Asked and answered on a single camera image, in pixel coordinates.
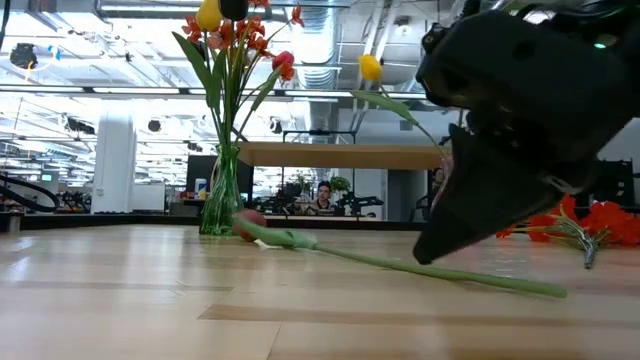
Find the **glass vase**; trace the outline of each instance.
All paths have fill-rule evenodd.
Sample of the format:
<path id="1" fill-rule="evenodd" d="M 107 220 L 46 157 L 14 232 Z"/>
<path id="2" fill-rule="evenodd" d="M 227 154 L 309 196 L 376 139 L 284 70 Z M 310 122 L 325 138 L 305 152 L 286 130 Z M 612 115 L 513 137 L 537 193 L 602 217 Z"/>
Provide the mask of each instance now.
<path id="1" fill-rule="evenodd" d="M 200 234 L 232 235 L 231 216 L 242 210 L 237 169 L 240 149 L 218 146 L 218 159 L 211 174 L 211 193 L 200 215 Z"/>

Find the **tulip leaf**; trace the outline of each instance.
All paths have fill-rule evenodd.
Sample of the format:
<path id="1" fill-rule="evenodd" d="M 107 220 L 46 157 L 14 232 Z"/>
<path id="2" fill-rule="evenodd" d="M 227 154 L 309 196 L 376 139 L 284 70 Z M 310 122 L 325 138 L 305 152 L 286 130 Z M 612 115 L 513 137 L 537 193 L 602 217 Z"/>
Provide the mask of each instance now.
<path id="1" fill-rule="evenodd" d="M 182 48 L 182 52 L 184 52 L 184 54 L 187 56 L 187 60 L 189 60 L 189 62 L 191 63 L 191 66 L 196 72 L 198 79 L 200 79 L 202 86 L 208 93 L 211 89 L 211 83 L 213 79 L 211 73 L 209 72 L 209 70 L 207 70 L 207 67 L 204 64 L 202 55 L 200 55 L 200 52 L 198 52 L 195 46 L 193 46 L 193 44 L 190 43 L 187 39 L 182 37 L 182 35 L 176 33 L 175 31 L 173 31 L 172 34 Z"/>
<path id="2" fill-rule="evenodd" d="M 216 115 L 220 117 L 220 92 L 222 91 L 222 78 L 224 67 L 227 64 L 227 49 L 220 50 L 213 64 L 211 89 L 207 91 L 207 105 L 215 110 Z"/>
<path id="3" fill-rule="evenodd" d="M 416 119 L 411 116 L 409 107 L 405 104 L 395 102 L 388 97 L 385 97 L 382 94 L 373 91 L 353 90 L 351 91 L 351 95 L 353 95 L 353 97 L 357 99 L 368 101 L 372 104 L 378 105 L 385 110 L 393 111 L 394 113 L 402 116 L 408 122 L 414 125 L 416 124 Z"/>
<path id="4" fill-rule="evenodd" d="M 271 75 L 269 75 L 269 78 L 267 78 L 267 81 L 265 81 L 264 84 L 262 84 L 260 88 L 260 92 L 258 93 L 258 95 L 256 95 L 256 99 L 253 101 L 253 104 L 251 104 L 251 111 L 258 110 L 258 106 L 260 106 L 262 101 L 264 101 L 267 95 L 269 95 L 269 92 L 273 90 L 273 87 L 276 85 L 276 81 L 278 81 L 279 77 L 280 77 L 280 68 L 277 68 L 273 70 Z"/>

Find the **ceiling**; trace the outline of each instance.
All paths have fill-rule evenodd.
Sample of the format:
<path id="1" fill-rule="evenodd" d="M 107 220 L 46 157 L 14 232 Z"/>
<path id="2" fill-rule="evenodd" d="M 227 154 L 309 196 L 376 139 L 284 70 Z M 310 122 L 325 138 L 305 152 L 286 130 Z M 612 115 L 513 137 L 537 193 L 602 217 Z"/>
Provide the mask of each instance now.
<path id="1" fill-rule="evenodd" d="M 41 85 L 201 87 L 171 36 L 171 31 L 181 31 L 182 17 L 192 13 L 198 2 L 178 0 L 171 5 L 162 5 L 139 0 L 105 0 L 98 2 L 102 8 L 96 8 L 92 1 L 31 0 L 32 9 L 41 11 L 28 12 L 25 12 L 26 1 L 14 3 L 17 4 L 12 7 L 7 36 L 0 51 L 0 84 L 5 88 L 7 85 L 21 89 L 31 86 L 28 90 Z M 271 0 L 271 3 L 268 12 L 258 15 L 267 19 L 286 19 L 291 5 L 295 4 L 288 0 Z M 358 76 L 357 63 L 360 55 L 370 53 L 384 59 L 385 87 L 390 91 L 416 93 L 420 89 L 414 86 L 412 79 L 421 58 L 420 39 L 429 23 L 449 16 L 451 1 L 307 0 L 301 5 L 303 18 L 304 11 L 325 11 L 327 20 L 305 29 L 286 27 L 274 37 L 272 52 L 288 50 L 297 59 L 297 76 L 283 85 L 284 88 L 344 92 L 366 87 Z M 266 21 L 267 34 L 281 26 L 282 22 Z M 36 46 L 36 69 L 27 72 L 10 62 L 9 52 L 19 43 Z M 261 63 L 248 88 L 262 83 L 270 71 L 269 62 Z M 324 74 L 330 80 L 311 85 L 310 74 Z M 100 109 L 107 106 L 109 97 L 104 94 L 68 95 L 64 91 L 14 93 L 6 89 L 0 90 L 0 141 L 3 143 L 0 151 L 5 168 L 16 171 L 63 168 L 66 171 L 61 177 L 63 181 L 81 183 L 90 180 L 96 136 L 70 130 L 69 124 L 80 122 L 97 133 Z M 186 156 L 214 150 L 217 139 L 208 125 L 208 109 L 201 97 L 157 94 L 118 98 L 128 99 L 136 112 L 138 181 L 183 184 Z M 318 104 L 338 110 L 331 112 L 328 121 L 319 122 Z M 420 133 L 401 130 L 400 120 L 393 114 L 377 110 L 363 114 L 358 128 L 359 143 L 425 142 Z M 430 106 L 417 118 L 438 137 L 445 135 L 446 125 L 457 121 L 458 115 L 455 111 L 444 112 Z M 318 127 L 349 130 L 355 126 L 351 99 L 328 96 L 320 101 L 293 96 L 270 98 L 264 102 L 251 117 L 244 135 L 249 141 L 282 141 L 282 135 L 275 134 L 270 128 L 274 119 L 284 130 Z M 149 130 L 151 120 L 161 123 L 159 132 Z M 312 140 L 336 141 L 335 138 L 311 139 L 306 135 L 296 139 Z M 197 144 L 202 150 L 190 150 L 186 141 Z"/>

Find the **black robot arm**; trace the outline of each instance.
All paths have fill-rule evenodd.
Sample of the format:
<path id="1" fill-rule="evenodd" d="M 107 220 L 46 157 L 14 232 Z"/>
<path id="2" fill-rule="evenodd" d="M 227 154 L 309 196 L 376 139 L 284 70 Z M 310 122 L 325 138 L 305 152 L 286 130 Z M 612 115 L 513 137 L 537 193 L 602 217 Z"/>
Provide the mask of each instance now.
<path id="1" fill-rule="evenodd" d="M 540 10 L 554 16 L 523 19 Z M 468 129 L 449 129 L 454 168 L 414 248 L 423 264 L 584 190 L 640 112 L 638 1 L 463 15 L 422 41 L 427 99 L 470 110 Z"/>

